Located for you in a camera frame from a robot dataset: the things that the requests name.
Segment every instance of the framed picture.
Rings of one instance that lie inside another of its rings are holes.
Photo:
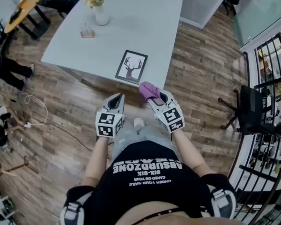
[[[116,78],[139,84],[148,56],[126,50],[118,68]]]

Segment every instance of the flower vase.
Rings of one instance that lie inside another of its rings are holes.
[[[104,10],[103,6],[101,5],[101,6],[95,7],[95,9],[96,9],[96,22],[101,26],[108,24],[108,22],[110,20],[110,16]]]

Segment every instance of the person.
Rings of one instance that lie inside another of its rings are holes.
[[[125,121],[107,169],[109,138],[99,137],[81,185],[67,192],[61,224],[242,224],[227,219],[236,206],[228,178],[206,164],[181,129],[172,135],[177,148],[142,119]],[[228,201],[233,208],[225,215]]]
[[[14,127],[8,127],[7,120],[13,117],[17,122],[17,125]],[[0,149],[5,150],[8,146],[7,134],[15,130],[23,130],[24,122],[22,122],[15,112],[9,108],[0,105]]]
[[[34,64],[31,64],[30,67],[22,66],[15,60],[0,54],[0,78],[21,92],[24,92],[26,78],[30,79],[33,75],[33,71]],[[22,80],[18,79],[11,72],[23,75],[25,78]]]

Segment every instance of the black railing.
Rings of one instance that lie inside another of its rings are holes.
[[[265,95],[264,109],[267,108],[268,88],[272,88],[271,95],[273,96],[273,99],[271,100],[272,101],[271,107],[273,107],[274,109],[271,110],[269,117],[267,117],[268,112],[263,113],[264,114],[263,123],[272,121],[271,122],[272,125],[274,125],[275,117],[276,117],[276,121],[279,118],[280,118],[280,121],[281,121],[281,116],[276,116],[277,114],[276,114],[276,110],[275,110],[276,98],[277,98],[277,96],[276,96],[276,86],[278,84],[280,84],[280,89],[281,89],[281,61],[279,60],[279,54],[277,53],[276,46],[275,46],[275,43],[274,43],[277,40],[281,44],[281,34],[280,33],[277,34],[276,36],[274,36],[273,38],[271,38],[270,40],[266,41],[264,44],[262,44],[261,46],[259,46],[257,49],[254,50],[255,51],[255,57],[256,57],[256,63],[257,63],[257,74],[258,74],[258,85],[254,86],[254,88],[259,90],[259,91],[260,91],[260,89],[265,88],[265,89],[263,89],[263,95]],[[269,45],[271,45],[271,44],[273,45],[274,52],[270,52]],[[279,70],[277,74],[275,74],[276,71],[274,70],[273,58],[271,56],[273,54],[276,55],[276,59],[277,59],[276,65],[278,65],[278,70]],[[260,67],[259,67],[260,64],[263,65],[263,73],[260,72]],[[268,76],[267,71],[269,71],[269,69],[270,69],[268,67],[269,64],[270,64],[270,68],[271,68],[271,74]],[[237,198],[238,209],[235,212],[234,219],[236,219],[237,216],[239,215],[239,213],[241,212],[241,213],[245,213],[245,215],[241,219],[241,221],[244,221],[246,219],[246,217],[254,211],[255,212],[254,218],[250,221],[249,225],[253,225],[257,221],[257,219],[259,218],[261,213],[264,211],[266,206],[271,201],[271,199],[274,195],[274,192],[276,191],[276,189],[279,185],[279,182],[281,180],[281,168],[279,170],[279,173],[278,173],[277,177],[274,177],[274,176],[271,175],[272,172],[273,172],[273,169],[274,169],[274,164],[276,162],[278,163],[277,156],[278,156],[279,148],[281,148],[281,139],[277,138],[276,152],[274,153],[274,158],[269,156],[271,141],[274,139],[274,137],[275,137],[274,135],[271,135],[270,139],[267,137],[267,140],[269,141],[269,143],[268,143],[268,146],[267,146],[267,151],[265,153],[263,153],[263,155],[264,155],[263,158],[266,161],[262,161],[260,170],[256,169],[256,164],[257,164],[257,160],[258,160],[258,158],[260,156],[260,153],[261,153],[261,145],[263,145],[265,135],[254,135],[253,136],[253,141],[252,141],[252,144],[251,144],[250,153],[249,153],[249,156],[246,160],[246,163],[244,165],[239,166],[239,168],[242,169],[242,173],[241,173],[241,176],[240,176],[240,178],[237,182],[237,185],[235,186],[236,190],[238,189],[241,181],[243,180],[244,173],[245,172],[249,173],[249,176],[248,176],[248,179],[247,179],[246,183],[244,184],[244,186],[242,188],[240,188],[240,192],[237,193],[238,194],[238,198]],[[254,156],[256,157],[255,158],[256,160],[255,160],[255,163],[253,165],[251,164],[251,166],[248,167],[248,165],[249,165],[249,163],[250,163],[250,161],[253,157],[252,151],[253,151],[255,145],[258,146],[257,151],[254,153]],[[272,162],[272,164],[270,166],[270,169],[269,169],[269,172],[264,173],[263,170],[265,168],[265,164],[266,163],[270,164],[269,162]],[[260,178],[265,180],[264,183],[263,183],[263,186],[262,186],[260,191],[254,191],[254,189],[257,186]],[[249,189],[250,191],[246,191],[246,188],[247,188],[249,182],[251,181],[251,179],[252,179],[253,182],[255,180],[255,182],[254,182],[252,188]],[[272,188],[270,190],[270,193],[269,193],[269,196],[267,197],[266,201],[262,202],[262,207],[258,211],[255,211],[254,206],[256,204],[258,204],[258,201],[260,200],[261,195],[262,195],[268,181],[273,182],[274,185],[272,186]],[[259,194],[258,194],[257,199],[254,200],[254,202],[250,202],[250,198],[251,198],[253,192],[255,192],[255,193],[259,192]]]

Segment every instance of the metal railing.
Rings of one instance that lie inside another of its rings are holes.
[[[279,54],[277,53],[277,49],[276,49],[276,46],[275,46],[275,43],[274,43],[274,41],[276,39],[278,39],[280,44],[281,44],[281,33],[278,33],[276,36],[269,39],[264,44],[260,45],[259,47],[257,47],[254,50],[255,51],[255,57],[256,57],[256,64],[257,64],[257,72],[258,72],[258,85],[254,86],[254,88],[259,90],[259,91],[260,91],[260,89],[265,88],[265,89],[263,89],[263,92],[265,93],[265,102],[264,102],[265,103],[265,106],[264,106],[265,113],[263,113],[264,117],[263,117],[262,123],[266,123],[269,120],[271,120],[272,125],[274,125],[275,114],[276,114],[276,112],[275,112],[276,86],[280,85],[280,88],[281,88],[281,61],[279,60]],[[271,53],[270,50],[269,50],[269,45],[271,45],[271,44],[274,47],[274,53],[273,52]],[[266,57],[264,57],[263,51],[267,51],[268,55]],[[274,65],[273,65],[273,57],[272,56],[274,56],[274,55],[276,56],[276,59],[277,59],[276,65],[278,65],[278,70],[279,70],[277,74],[275,74]],[[270,68],[271,68],[271,74],[269,76],[267,76],[267,74],[266,74],[267,69],[269,69],[269,68],[266,67],[267,64],[268,64],[268,62],[265,61],[266,58],[269,59]],[[263,65],[263,73],[260,72],[259,64]],[[273,106],[273,108],[274,108],[274,112],[272,110],[269,117],[267,117],[268,112],[267,112],[267,109],[266,109],[267,108],[268,88],[272,89],[273,99],[272,99],[272,102],[271,102],[271,106]],[[255,212],[255,214],[254,214],[255,216],[250,221],[249,225],[253,225],[257,221],[259,216],[262,214],[262,212],[264,211],[266,206],[271,201],[271,199],[274,195],[274,192],[276,191],[276,189],[279,185],[279,182],[281,181],[281,168],[280,168],[280,171],[279,171],[277,177],[274,177],[274,176],[271,175],[272,171],[273,171],[273,168],[274,168],[274,164],[275,164],[275,162],[277,162],[277,156],[278,156],[279,148],[281,148],[281,139],[279,139],[279,138],[277,138],[277,148],[276,148],[276,151],[274,153],[274,158],[271,158],[272,164],[270,166],[269,172],[267,172],[267,173],[263,172],[265,164],[266,164],[266,162],[264,162],[264,161],[262,162],[261,169],[259,169],[259,170],[256,169],[257,162],[255,162],[255,164],[253,166],[251,165],[250,167],[248,167],[248,165],[251,161],[251,158],[252,158],[252,151],[254,149],[254,146],[256,146],[256,145],[258,146],[257,152],[255,152],[256,160],[258,160],[259,156],[261,155],[261,145],[264,142],[265,135],[261,135],[260,139],[258,141],[255,141],[257,136],[258,135],[254,135],[254,137],[253,137],[253,141],[252,141],[251,148],[250,148],[250,153],[249,153],[249,156],[246,160],[246,163],[244,165],[239,166],[239,168],[242,169],[242,173],[241,173],[241,176],[240,176],[240,178],[237,182],[237,185],[235,186],[236,190],[240,189],[241,191],[240,191],[240,193],[238,193],[238,198],[237,198],[237,204],[238,204],[238,206],[240,206],[240,208],[237,209],[237,211],[235,212],[234,219],[236,219],[237,216],[239,215],[239,213],[242,212],[242,213],[245,213],[245,215],[241,219],[241,221],[244,221],[250,213]],[[270,140],[269,140],[270,142],[268,143],[268,147],[267,147],[267,152],[264,156],[265,158],[269,157],[269,151],[270,151],[271,141],[272,141],[273,137],[275,137],[275,136],[271,135]],[[244,177],[245,172],[249,173],[247,181],[245,182],[245,184],[243,185],[242,188],[239,188],[239,185],[240,185],[241,181],[244,181],[243,177]],[[265,179],[264,184],[263,184],[260,191],[254,191],[254,189],[255,189],[255,187],[256,187],[260,178]],[[254,184],[253,184],[252,188],[250,189],[250,191],[246,191],[246,188],[247,188],[250,181],[253,182]],[[258,211],[255,211],[254,206],[256,204],[260,204],[258,202],[260,200],[260,197],[261,197],[262,193],[264,192],[264,189],[265,189],[268,181],[273,182],[274,185],[272,186],[272,188],[270,190],[268,198],[262,204],[262,207]],[[259,195],[254,202],[250,202],[250,198],[251,198],[253,192],[254,193],[259,192]]]

